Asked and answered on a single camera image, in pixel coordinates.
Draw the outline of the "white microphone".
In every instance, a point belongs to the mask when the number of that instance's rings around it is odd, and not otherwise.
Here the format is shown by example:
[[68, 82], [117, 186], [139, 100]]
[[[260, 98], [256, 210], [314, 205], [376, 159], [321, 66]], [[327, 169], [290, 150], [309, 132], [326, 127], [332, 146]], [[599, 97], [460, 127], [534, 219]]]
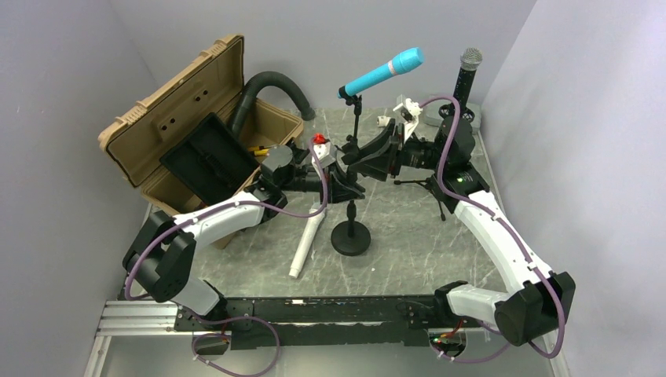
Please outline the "white microphone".
[[320, 227], [321, 222], [325, 219], [326, 210], [322, 210], [319, 214], [314, 215], [307, 219], [306, 226], [303, 230], [302, 237], [299, 241], [295, 255], [292, 259], [290, 266], [289, 277], [298, 279], [305, 261], [309, 255], [315, 235]]

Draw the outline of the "black round-base mic stand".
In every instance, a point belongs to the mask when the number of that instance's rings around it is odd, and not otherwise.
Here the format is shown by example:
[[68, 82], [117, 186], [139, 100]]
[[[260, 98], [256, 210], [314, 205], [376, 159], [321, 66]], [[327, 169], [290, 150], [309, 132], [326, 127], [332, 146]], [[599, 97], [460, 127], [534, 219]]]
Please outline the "black round-base mic stand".
[[[342, 147], [343, 157], [346, 157], [351, 162], [355, 162], [358, 159], [360, 151], [357, 138], [348, 136], [348, 139], [347, 143]], [[356, 189], [354, 192], [356, 194], [355, 198], [362, 199], [361, 193], [364, 192], [364, 188], [357, 184], [357, 173], [349, 172], [351, 163], [345, 164], [349, 165], [346, 171], [345, 183], [350, 188], [354, 187]], [[350, 199], [347, 204], [347, 219], [338, 223], [331, 232], [331, 245], [333, 248], [338, 253], [350, 257], [363, 254], [371, 244], [371, 234], [368, 228], [356, 220], [357, 206], [354, 200]]]

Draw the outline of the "white pipe elbow fitting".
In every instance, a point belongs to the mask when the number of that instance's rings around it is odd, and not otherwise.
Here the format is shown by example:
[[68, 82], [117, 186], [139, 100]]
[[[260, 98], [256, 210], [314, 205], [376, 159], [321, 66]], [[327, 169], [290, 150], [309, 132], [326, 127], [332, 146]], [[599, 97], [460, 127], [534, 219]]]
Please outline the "white pipe elbow fitting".
[[393, 121], [393, 118], [381, 115], [377, 117], [377, 127], [386, 127]]

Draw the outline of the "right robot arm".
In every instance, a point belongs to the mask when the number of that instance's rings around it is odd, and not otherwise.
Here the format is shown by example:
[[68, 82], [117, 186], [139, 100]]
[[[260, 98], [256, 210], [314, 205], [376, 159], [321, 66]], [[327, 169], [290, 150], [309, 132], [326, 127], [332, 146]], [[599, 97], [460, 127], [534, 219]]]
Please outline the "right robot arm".
[[500, 210], [489, 184], [474, 168], [475, 139], [467, 119], [456, 126], [446, 117], [432, 141], [407, 134], [396, 119], [360, 147], [352, 136], [342, 146], [344, 163], [354, 173], [384, 181], [402, 167], [432, 170], [426, 188], [475, 236], [499, 272], [505, 290], [489, 291], [456, 281], [434, 293], [434, 319], [451, 326], [461, 317], [497, 328], [512, 345], [532, 344], [555, 331], [552, 358], [563, 343], [576, 285], [567, 273], [554, 273], [518, 235]]

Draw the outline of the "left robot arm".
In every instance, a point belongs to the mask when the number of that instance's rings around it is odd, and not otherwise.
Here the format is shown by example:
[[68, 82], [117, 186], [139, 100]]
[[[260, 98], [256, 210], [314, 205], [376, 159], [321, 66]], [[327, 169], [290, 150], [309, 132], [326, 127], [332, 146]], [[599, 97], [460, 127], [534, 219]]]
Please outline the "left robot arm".
[[150, 214], [123, 258], [126, 299], [135, 300], [130, 290], [139, 284], [154, 301], [188, 309], [203, 328], [219, 328], [229, 316], [228, 301], [191, 275], [195, 253], [285, 213], [286, 192], [318, 193], [314, 214], [330, 203], [364, 198], [364, 188], [342, 169], [335, 153], [330, 141], [307, 149], [277, 145], [267, 151], [252, 183], [231, 198], [187, 214]]

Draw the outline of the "black tripod stand centre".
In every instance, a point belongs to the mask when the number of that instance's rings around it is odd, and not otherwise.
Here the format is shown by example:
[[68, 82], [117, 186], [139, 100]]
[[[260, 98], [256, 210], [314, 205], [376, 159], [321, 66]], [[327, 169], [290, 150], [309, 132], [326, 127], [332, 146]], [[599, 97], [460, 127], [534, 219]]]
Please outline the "black tripod stand centre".
[[362, 96], [360, 94], [355, 94], [351, 97], [347, 97], [346, 105], [353, 106], [353, 114], [354, 114], [353, 132], [347, 136], [346, 143], [342, 146], [342, 151], [347, 154], [355, 152], [358, 149], [357, 134], [360, 122], [360, 115], [362, 113]]

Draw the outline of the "black tripod stand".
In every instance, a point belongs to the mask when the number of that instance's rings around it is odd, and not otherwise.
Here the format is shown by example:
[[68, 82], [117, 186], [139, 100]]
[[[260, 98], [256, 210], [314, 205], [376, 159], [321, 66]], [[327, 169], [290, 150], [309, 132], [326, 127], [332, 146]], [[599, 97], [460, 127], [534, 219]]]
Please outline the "black tripod stand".
[[[395, 180], [393, 183], [395, 185], [416, 184], [427, 190], [437, 201], [441, 220], [445, 220], [443, 208], [446, 207], [449, 212], [453, 212], [457, 200], [444, 194], [439, 188], [437, 184], [437, 167], [440, 155], [444, 151], [445, 142], [451, 134], [450, 128], [456, 110], [448, 110], [442, 106], [439, 109], [439, 113], [443, 121], [438, 127], [433, 141], [428, 141], [425, 138], [419, 139], [415, 133], [412, 135], [416, 138], [416, 152], [413, 160], [414, 168], [432, 170], [433, 174], [428, 178]], [[461, 196], [488, 187], [470, 162], [471, 154], [475, 147], [474, 135], [476, 133], [470, 122], [461, 115], [453, 142], [448, 150], [442, 177], [445, 187]]]
[[360, 94], [355, 94], [351, 97], [347, 97], [346, 105], [353, 106], [353, 114], [354, 114], [353, 132], [347, 136], [346, 143], [342, 146], [342, 151], [347, 154], [355, 152], [358, 149], [357, 134], [360, 122], [360, 115], [362, 113], [362, 96]]

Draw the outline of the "cyan blue microphone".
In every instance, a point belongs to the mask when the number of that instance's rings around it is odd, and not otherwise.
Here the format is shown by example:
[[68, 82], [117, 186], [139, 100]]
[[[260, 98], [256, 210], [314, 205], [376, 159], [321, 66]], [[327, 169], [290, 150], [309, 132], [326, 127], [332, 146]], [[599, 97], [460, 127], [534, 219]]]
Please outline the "cyan blue microphone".
[[338, 98], [347, 99], [358, 95], [381, 82], [397, 75], [403, 75], [418, 68], [424, 61], [423, 52], [419, 47], [407, 49], [387, 63], [369, 71], [368, 73], [348, 82], [338, 89]]

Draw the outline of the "black tripod stand right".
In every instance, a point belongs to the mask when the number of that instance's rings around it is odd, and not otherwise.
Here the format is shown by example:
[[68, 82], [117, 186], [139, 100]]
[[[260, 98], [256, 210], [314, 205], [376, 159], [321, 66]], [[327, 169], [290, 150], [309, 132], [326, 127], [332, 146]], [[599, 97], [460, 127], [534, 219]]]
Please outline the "black tripod stand right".
[[[440, 155], [444, 151], [445, 142], [451, 134], [450, 128], [456, 110], [448, 110], [442, 106], [439, 109], [439, 113], [443, 121], [438, 127], [433, 141], [428, 141], [425, 138], [419, 139], [415, 133], [412, 135], [416, 138], [416, 152], [413, 160], [414, 168], [432, 170], [433, 174], [428, 178], [395, 180], [393, 183], [395, 185], [416, 184], [427, 190], [437, 201], [441, 220], [445, 220], [443, 208], [446, 207], [449, 212], [453, 212], [457, 200], [444, 194], [439, 188], [437, 184], [437, 167]], [[445, 187], [461, 196], [488, 187], [470, 162], [471, 154], [475, 147], [474, 135], [476, 133], [470, 122], [461, 115], [453, 142], [448, 150], [442, 177]]]

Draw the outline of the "grey plastic case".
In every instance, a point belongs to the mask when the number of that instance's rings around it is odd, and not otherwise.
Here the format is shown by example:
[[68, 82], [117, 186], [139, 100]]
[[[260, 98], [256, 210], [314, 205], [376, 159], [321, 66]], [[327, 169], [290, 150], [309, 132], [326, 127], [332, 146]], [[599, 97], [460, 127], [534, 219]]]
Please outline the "grey plastic case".
[[[454, 107], [449, 101], [434, 101], [424, 108], [421, 121], [427, 126], [439, 127], [443, 121], [439, 113], [439, 109], [442, 106], [454, 111]], [[467, 103], [464, 118], [470, 122], [475, 132], [477, 132], [481, 126], [481, 106], [474, 103]]]

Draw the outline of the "black tray insert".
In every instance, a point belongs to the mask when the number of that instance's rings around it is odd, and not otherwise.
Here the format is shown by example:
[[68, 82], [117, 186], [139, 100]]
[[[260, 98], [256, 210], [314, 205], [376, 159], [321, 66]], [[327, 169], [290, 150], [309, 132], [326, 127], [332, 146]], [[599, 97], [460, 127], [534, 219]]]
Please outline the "black tray insert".
[[259, 162], [210, 113], [159, 161], [206, 205], [234, 196]]

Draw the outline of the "tan plastic tool case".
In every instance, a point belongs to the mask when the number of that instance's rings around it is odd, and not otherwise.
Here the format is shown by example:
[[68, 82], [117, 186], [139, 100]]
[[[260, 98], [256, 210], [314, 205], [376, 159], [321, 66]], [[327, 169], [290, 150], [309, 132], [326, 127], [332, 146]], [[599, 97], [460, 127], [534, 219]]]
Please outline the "tan plastic tool case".
[[242, 35], [216, 40], [99, 134], [101, 150], [154, 208], [176, 215], [203, 207], [203, 201], [159, 159], [206, 115], [229, 119], [245, 84], [243, 53]]

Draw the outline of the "yellow handled tool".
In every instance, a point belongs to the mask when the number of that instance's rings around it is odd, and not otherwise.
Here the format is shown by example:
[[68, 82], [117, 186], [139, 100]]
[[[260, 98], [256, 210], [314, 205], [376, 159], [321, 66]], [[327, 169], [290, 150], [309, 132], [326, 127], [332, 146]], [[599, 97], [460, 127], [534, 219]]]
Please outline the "yellow handled tool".
[[259, 156], [267, 156], [272, 147], [273, 147], [272, 145], [268, 146], [259, 145], [259, 146], [248, 147], [247, 150], [253, 156], [259, 157]]

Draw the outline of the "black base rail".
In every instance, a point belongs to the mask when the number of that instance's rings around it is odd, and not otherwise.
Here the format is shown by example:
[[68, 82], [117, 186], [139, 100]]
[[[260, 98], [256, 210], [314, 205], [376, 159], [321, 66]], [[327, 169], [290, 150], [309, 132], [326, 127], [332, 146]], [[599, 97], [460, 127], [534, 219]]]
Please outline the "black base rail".
[[224, 327], [232, 350], [272, 346], [399, 343], [427, 346], [426, 334], [477, 329], [472, 319], [438, 313], [433, 295], [228, 298]]

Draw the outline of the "aluminium frame rail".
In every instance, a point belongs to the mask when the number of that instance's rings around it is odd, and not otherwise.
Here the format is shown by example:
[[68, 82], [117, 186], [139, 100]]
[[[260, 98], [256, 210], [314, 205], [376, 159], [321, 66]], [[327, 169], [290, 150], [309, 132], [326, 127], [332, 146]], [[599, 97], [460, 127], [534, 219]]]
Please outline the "aluminium frame rail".
[[546, 359], [484, 328], [426, 334], [399, 343], [272, 346], [232, 350], [224, 326], [207, 330], [170, 302], [109, 301], [88, 376], [567, 376], [563, 356]]

